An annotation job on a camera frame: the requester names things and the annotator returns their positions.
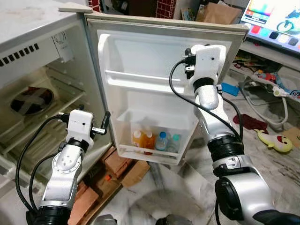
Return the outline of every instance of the water bottle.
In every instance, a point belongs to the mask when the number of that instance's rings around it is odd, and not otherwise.
[[[164,151],[167,147],[167,144],[168,140],[166,132],[160,132],[155,142],[155,149],[159,151]]]
[[[173,135],[173,138],[168,142],[166,151],[177,153],[180,147],[180,135]]]

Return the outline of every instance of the blue object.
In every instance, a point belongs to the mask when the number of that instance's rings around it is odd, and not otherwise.
[[[238,93],[239,93],[239,88],[235,87],[235,86],[232,86],[230,84],[227,84],[227,83],[222,83],[222,91],[228,93],[228,94],[231,94],[233,96],[237,96]]]
[[[165,132],[160,132],[159,136],[161,138],[165,138],[165,137],[167,137],[167,134]]]

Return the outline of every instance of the plastic bottle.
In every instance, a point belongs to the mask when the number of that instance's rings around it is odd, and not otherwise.
[[[177,153],[180,147],[180,135],[173,135],[173,138],[168,142],[166,151]]]
[[[133,132],[132,144],[139,148],[144,147],[143,133],[140,130],[136,130],[135,132]]]
[[[155,145],[155,137],[151,131],[147,131],[144,137],[144,148],[146,149],[154,149]],[[145,155],[152,155],[152,152],[144,151]]]
[[[164,151],[167,147],[167,144],[168,140],[166,132],[160,132],[155,142],[155,149],[159,151]]]

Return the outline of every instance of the fridge door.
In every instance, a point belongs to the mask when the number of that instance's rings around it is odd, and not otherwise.
[[[227,55],[221,82],[247,35],[247,27],[99,13],[88,14],[86,19],[119,155],[178,164],[198,119],[194,107],[172,93],[168,83],[171,68],[188,47],[224,45]],[[184,67],[179,66],[173,77],[175,89],[193,99]],[[165,131],[169,139],[180,135],[180,142],[175,150],[146,149],[143,144],[137,147],[132,143],[136,130],[151,131],[155,137]]]

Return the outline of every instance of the television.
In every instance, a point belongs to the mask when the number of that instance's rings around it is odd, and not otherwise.
[[[249,38],[300,55],[300,0],[250,0],[240,23]]]

